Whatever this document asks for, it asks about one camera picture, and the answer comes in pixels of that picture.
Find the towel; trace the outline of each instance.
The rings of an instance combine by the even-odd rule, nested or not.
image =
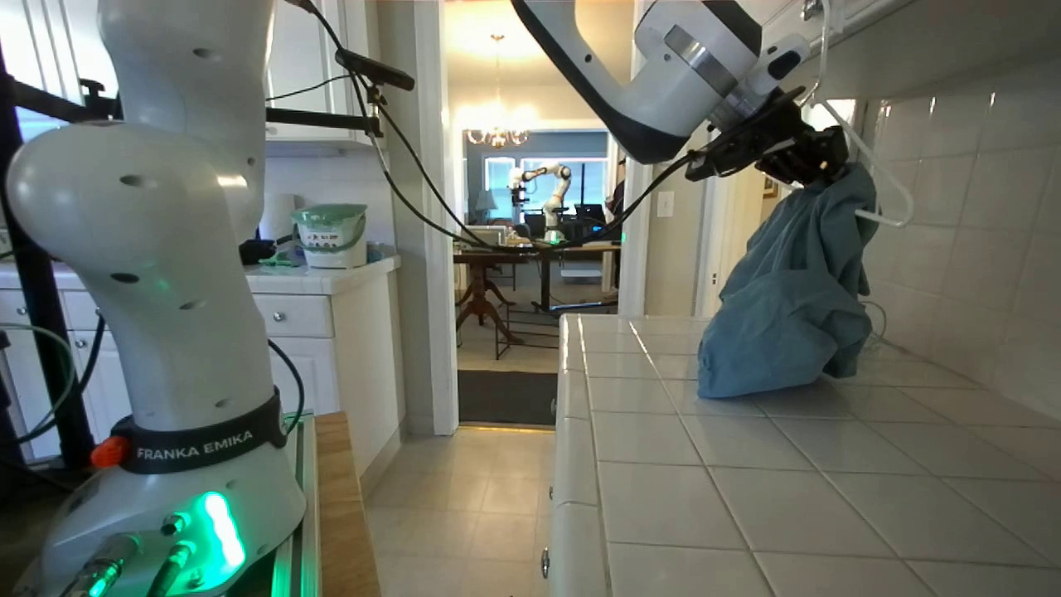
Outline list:
[[[701,337],[701,397],[738,397],[811,384],[822,372],[848,379],[872,332],[862,248],[877,225],[864,166],[835,181],[795,188],[755,230],[725,277],[722,307]]]

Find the white tile countertop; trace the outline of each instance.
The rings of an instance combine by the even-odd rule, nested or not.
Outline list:
[[[567,315],[556,597],[1059,597],[1061,424],[887,340],[695,397],[695,317]]]

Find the chandelier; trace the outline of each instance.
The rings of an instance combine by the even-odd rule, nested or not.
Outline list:
[[[496,83],[500,78],[496,56],[500,56],[503,32],[491,32],[491,44],[494,44],[494,102],[473,115],[482,127],[463,129],[463,139],[471,147],[524,147],[526,129],[517,127],[522,115],[509,112],[509,102],[503,102],[500,83]]]

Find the wire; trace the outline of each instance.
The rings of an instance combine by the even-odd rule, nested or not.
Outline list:
[[[275,96],[264,96],[264,102],[280,102],[280,98],[306,96],[306,91],[314,91],[314,89],[321,89],[321,87],[331,87],[334,78],[345,78],[345,76],[327,76],[327,78],[311,83],[311,87],[298,87],[298,89],[289,89],[289,91],[275,91]]]
[[[283,351],[275,340],[269,340],[269,349],[285,361],[285,368],[294,379],[298,403],[294,403],[294,415],[293,415],[289,429],[285,429],[285,435],[293,435],[298,429],[302,415],[306,415],[306,384],[302,384],[302,373],[298,373],[294,361],[289,357],[289,351]]]
[[[76,394],[81,381],[76,381],[73,351],[69,351],[62,334],[50,332],[50,329],[41,329],[41,326],[21,326],[21,321],[0,321],[0,329],[23,329],[23,332],[32,332],[32,334],[43,334],[43,337],[55,340],[61,351],[67,356],[67,381],[62,381],[62,392],[61,392],[55,403],[23,437],[15,437],[9,445],[5,445],[5,449],[18,449],[18,445],[38,440],[41,435],[55,429],[55,422],[61,422],[55,415]]]
[[[334,44],[334,51],[345,51],[345,44],[337,38],[334,25],[327,23],[327,15],[326,15],[319,7],[302,3],[302,0],[298,0],[298,7],[310,11],[310,14],[326,25],[326,32],[327,32],[327,38]],[[352,78],[352,87],[354,87],[358,109],[369,112],[365,89],[369,89],[369,96],[376,96],[376,87],[372,87],[365,76],[358,76],[358,72],[349,72],[349,78]],[[390,170],[388,170],[388,163],[385,163],[385,151],[382,151],[377,139],[369,137],[382,174],[388,179],[390,192],[398,195],[398,203],[403,203],[415,219],[421,219],[428,230],[436,230],[436,232],[442,232],[442,235],[449,235],[449,240],[456,240],[456,241],[462,241],[462,244],[478,244],[478,248],[491,248],[491,252],[513,252],[513,254],[555,252],[555,248],[543,248],[543,244],[517,248],[517,244],[483,241],[483,240],[482,240],[471,225],[463,225],[463,219],[452,208],[452,203],[446,199],[446,192],[442,192],[439,181],[432,179],[428,166],[426,166],[421,154],[415,151],[412,139],[407,139],[406,129],[395,124],[395,115],[390,115],[377,98],[372,98],[372,105],[388,119],[388,127],[395,129],[398,143],[406,147],[406,151],[407,151],[412,163],[418,166],[421,179],[428,181],[436,203],[449,213],[449,219],[452,219],[463,235],[457,235],[457,232],[446,230],[442,223],[428,219],[428,216],[398,188],[398,181],[395,181],[395,174],[390,174]],[[678,166],[683,166],[683,163],[690,163],[690,154],[669,163],[669,166],[636,195],[636,203],[633,203],[614,225],[621,225],[624,219],[629,219],[633,208],[636,208],[642,199],[650,199],[650,192],[653,192],[668,174],[673,174]]]

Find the wall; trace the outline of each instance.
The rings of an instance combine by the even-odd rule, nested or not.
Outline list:
[[[642,203],[642,213],[650,219],[642,315],[692,315],[704,181],[688,181],[680,170]]]
[[[887,334],[1061,419],[1061,59],[879,102],[877,149],[918,203],[868,244]]]
[[[457,129],[463,124],[478,124],[478,105],[488,105],[496,98],[496,87],[457,87],[452,83],[452,109]],[[567,78],[556,72],[556,83],[537,87],[537,83],[503,83],[500,98],[509,109],[524,109],[530,127],[540,124],[598,124],[593,109],[567,87]]]
[[[449,154],[449,87],[442,63],[442,3],[376,0],[377,59],[418,78],[415,91],[388,91],[388,109],[418,149],[428,174],[446,195],[456,192],[456,154]],[[428,219],[446,223],[415,160],[388,151],[403,195]],[[403,315],[403,381],[406,429],[415,435],[457,430],[457,337],[456,337],[456,274],[452,240],[432,232],[407,208],[395,208],[398,240],[398,315]]]
[[[363,203],[369,204],[369,241],[395,244],[395,199],[372,149],[331,160],[269,160],[263,219],[285,219],[283,203],[293,203],[293,195],[306,204]]]

